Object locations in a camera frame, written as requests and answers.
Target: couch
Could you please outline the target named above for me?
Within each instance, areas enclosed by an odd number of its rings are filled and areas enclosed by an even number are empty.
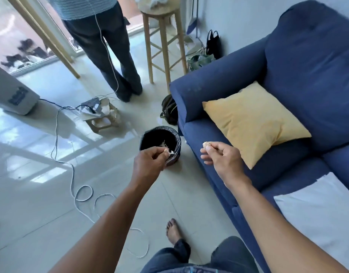
[[[271,147],[252,170],[244,165],[254,186],[277,210],[275,195],[304,188],[330,171],[349,189],[349,19],[315,0],[295,4],[267,37],[170,85],[181,135],[256,261],[270,272],[236,199],[200,159],[203,142],[229,144],[202,102],[230,96],[255,80],[312,138]]]

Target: person's left hand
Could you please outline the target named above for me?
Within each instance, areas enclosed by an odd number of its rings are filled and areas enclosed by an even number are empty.
[[[151,147],[140,151],[134,159],[131,181],[144,185],[148,190],[166,167],[169,153],[164,151],[165,149],[165,147]]]

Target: couch armrest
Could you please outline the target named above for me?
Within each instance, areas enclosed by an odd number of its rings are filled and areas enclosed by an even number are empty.
[[[267,39],[268,36],[173,81],[170,91],[181,122],[199,118],[204,111],[203,101],[228,97],[253,83],[266,65]]]

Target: tile floor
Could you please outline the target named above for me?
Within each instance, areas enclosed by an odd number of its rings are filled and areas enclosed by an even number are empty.
[[[129,182],[141,135],[166,124],[159,118],[161,102],[167,95],[165,76],[154,68],[155,84],[149,83],[143,34],[131,38],[131,52],[144,92],[127,104],[113,101],[123,119],[120,128],[108,128],[98,135],[70,111],[59,117],[58,158],[75,165],[75,190],[82,184],[94,188],[94,197],[80,208],[95,219],[95,197],[102,193],[118,195]],[[170,52],[173,63],[180,54],[175,44]],[[162,65],[162,56],[154,62]],[[119,69],[116,59],[114,64]],[[61,62],[20,80],[41,98],[60,105],[76,106],[112,92],[87,57],[78,58],[75,67],[82,75],[79,80]],[[181,64],[177,64],[172,80],[182,75]],[[46,102],[40,102],[28,116],[0,110],[0,273],[47,272],[92,225],[74,209],[69,192],[70,167],[49,157],[54,147],[56,113],[57,108]],[[112,201],[110,197],[100,199],[98,212],[103,213]],[[139,272],[155,252],[169,246],[165,226],[172,217],[191,242],[194,263],[208,262],[223,239],[238,234],[184,141],[179,162],[161,173],[133,222],[133,227],[149,237],[147,256],[138,259],[124,249],[116,271]],[[141,255],[146,239],[131,231],[126,247]]]

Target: light blue sweater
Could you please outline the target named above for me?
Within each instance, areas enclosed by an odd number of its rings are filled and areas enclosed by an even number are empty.
[[[104,12],[117,0],[47,0],[62,20],[75,20]]]

